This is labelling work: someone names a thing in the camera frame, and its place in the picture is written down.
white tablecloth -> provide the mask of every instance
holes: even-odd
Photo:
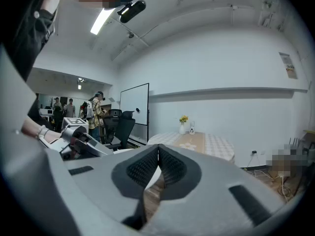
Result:
[[[182,142],[178,147],[187,148],[190,150],[195,150],[196,145],[193,143],[189,143],[190,138],[194,135],[185,134],[184,137],[187,138],[187,142]],[[165,145],[173,145],[179,139],[182,139],[182,135],[176,132],[157,134],[153,136],[148,141],[148,145],[153,144],[165,144]],[[203,151],[202,153],[216,156],[227,161],[234,163],[234,146],[229,141],[219,136],[214,136],[211,134],[203,134]]]

person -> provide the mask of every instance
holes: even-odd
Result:
[[[75,118],[75,106],[73,105],[73,99],[69,99],[69,104],[65,107],[65,117]]]
[[[99,119],[102,119],[105,115],[105,111],[101,110],[100,101],[105,100],[104,94],[101,91],[98,91],[94,97],[92,97],[89,101],[92,102],[93,109],[93,117],[89,119],[89,135],[92,136],[95,140],[100,142],[100,131],[99,127],[101,127],[101,123]]]
[[[14,13],[4,10],[2,17],[7,19],[3,25],[3,44],[16,70],[26,82],[35,59],[55,32],[57,7],[60,0],[15,0],[18,9]],[[132,0],[79,0],[104,8],[116,8]],[[42,127],[29,116],[22,127],[22,132],[31,137],[38,137]],[[44,139],[52,143],[61,134],[54,131],[45,133]]]
[[[53,111],[62,111],[63,108],[62,108],[62,106],[61,106],[61,103],[60,103],[60,101],[59,101],[59,98],[56,97],[55,100],[56,100],[56,102],[54,103]]]
[[[64,112],[65,112],[65,110],[66,110],[66,106],[67,106],[67,104],[64,102],[64,103],[63,103],[63,114],[64,114]]]

desk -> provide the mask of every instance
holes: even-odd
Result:
[[[51,122],[51,121],[52,121],[53,114],[50,114],[50,115],[41,115],[41,114],[40,114],[40,117],[48,118],[48,122]]]
[[[176,132],[163,133],[153,136],[148,145],[165,144],[187,148],[202,154],[216,156],[234,163],[234,146],[224,138],[211,134],[196,132],[194,135]]]
[[[303,131],[304,131],[305,133],[315,135],[315,131],[314,131],[314,130],[303,130]]]

vase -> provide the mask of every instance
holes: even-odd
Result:
[[[185,123],[181,122],[181,126],[179,127],[179,134],[180,135],[185,135]]]

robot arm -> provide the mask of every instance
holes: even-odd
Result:
[[[70,159],[74,150],[79,154],[89,153],[91,156],[101,157],[113,152],[96,141],[87,133],[88,125],[80,118],[64,118],[61,137],[53,143],[48,143],[44,136],[39,140],[47,147],[59,152],[64,160]]]

